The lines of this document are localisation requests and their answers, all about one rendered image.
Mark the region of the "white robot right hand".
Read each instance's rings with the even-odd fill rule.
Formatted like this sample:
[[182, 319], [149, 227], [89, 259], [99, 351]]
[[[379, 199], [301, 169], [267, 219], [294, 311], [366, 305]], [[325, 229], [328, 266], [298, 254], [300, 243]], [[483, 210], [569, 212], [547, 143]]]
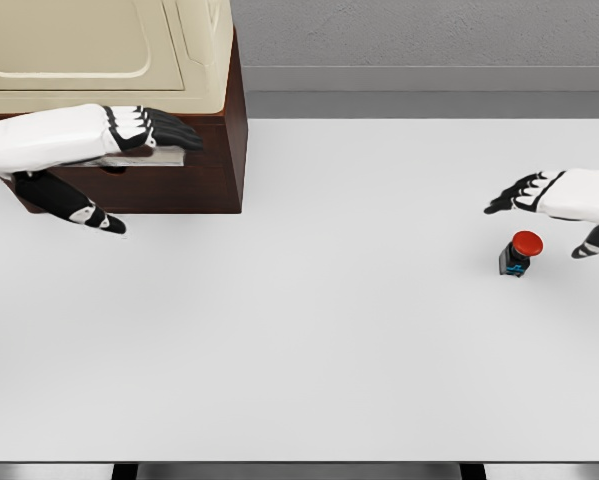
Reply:
[[599, 170], [540, 171], [517, 180], [490, 201], [484, 213], [524, 210], [564, 221], [594, 225], [571, 253], [574, 259], [599, 255]]

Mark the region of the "beige appliance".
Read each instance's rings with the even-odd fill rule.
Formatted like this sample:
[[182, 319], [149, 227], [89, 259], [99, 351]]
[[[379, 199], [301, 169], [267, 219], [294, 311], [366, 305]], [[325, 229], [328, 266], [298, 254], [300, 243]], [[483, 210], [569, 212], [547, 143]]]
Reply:
[[224, 107], [230, 0], [0, 0], [0, 114]]

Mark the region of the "cabinet drawer with notch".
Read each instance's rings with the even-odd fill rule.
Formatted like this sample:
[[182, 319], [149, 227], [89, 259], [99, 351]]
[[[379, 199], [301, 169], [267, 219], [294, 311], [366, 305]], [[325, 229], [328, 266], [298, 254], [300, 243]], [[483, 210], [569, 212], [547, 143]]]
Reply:
[[128, 167], [111, 174], [95, 167], [57, 167], [52, 172], [93, 196], [210, 195], [227, 191], [224, 171], [216, 167]]

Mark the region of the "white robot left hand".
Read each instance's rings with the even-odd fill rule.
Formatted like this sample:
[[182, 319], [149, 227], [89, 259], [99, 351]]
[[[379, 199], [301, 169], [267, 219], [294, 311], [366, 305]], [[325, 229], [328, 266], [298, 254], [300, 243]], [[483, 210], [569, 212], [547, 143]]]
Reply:
[[21, 166], [9, 166], [15, 193], [62, 220], [123, 234], [125, 224], [84, 193], [49, 172], [58, 165], [121, 155], [149, 147], [203, 149], [203, 140], [173, 115], [143, 106], [82, 105], [33, 115], [23, 127], [11, 127]]

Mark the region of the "red button black switch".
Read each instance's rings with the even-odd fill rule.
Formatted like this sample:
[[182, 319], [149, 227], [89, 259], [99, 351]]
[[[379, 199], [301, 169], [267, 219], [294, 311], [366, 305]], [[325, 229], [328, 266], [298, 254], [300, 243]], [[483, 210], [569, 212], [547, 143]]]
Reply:
[[531, 258], [543, 251], [542, 238], [532, 231], [518, 231], [499, 255], [500, 275], [522, 277], [530, 267]]

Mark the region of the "dark brown wooden cabinet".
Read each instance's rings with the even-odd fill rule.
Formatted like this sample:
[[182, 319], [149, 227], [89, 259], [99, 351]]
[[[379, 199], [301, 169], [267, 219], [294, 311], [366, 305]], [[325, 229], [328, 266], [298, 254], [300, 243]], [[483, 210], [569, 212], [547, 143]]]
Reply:
[[[218, 162], [211, 165], [184, 167], [216, 167], [224, 171], [227, 191], [210, 195], [159, 195], [146, 192], [144, 195], [93, 196], [83, 189], [69, 183], [52, 172], [53, 168], [67, 167], [58, 165], [49, 169], [63, 181], [84, 193], [96, 205], [111, 216], [116, 213], [238, 213], [242, 207], [243, 182], [246, 160], [248, 127], [245, 100], [238, 57], [238, 46], [234, 40], [229, 42], [229, 63], [227, 73], [222, 77], [225, 94], [223, 108], [217, 113], [197, 114], [186, 107], [183, 95], [175, 92], [165, 100], [159, 100], [154, 94], [141, 95], [138, 92], [51, 92], [51, 91], [0, 91], [0, 122], [5, 123], [14, 116], [34, 115], [44, 110], [79, 107], [82, 105], [101, 106], [143, 106], [158, 109], [178, 118], [178, 115], [199, 115], [217, 118], [218, 135], [221, 147]], [[121, 174], [128, 167], [95, 167], [111, 174]], [[12, 178], [7, 185], [15, 193]], [[19, 200], [31, 212], [45, 212], [21, 199]]]

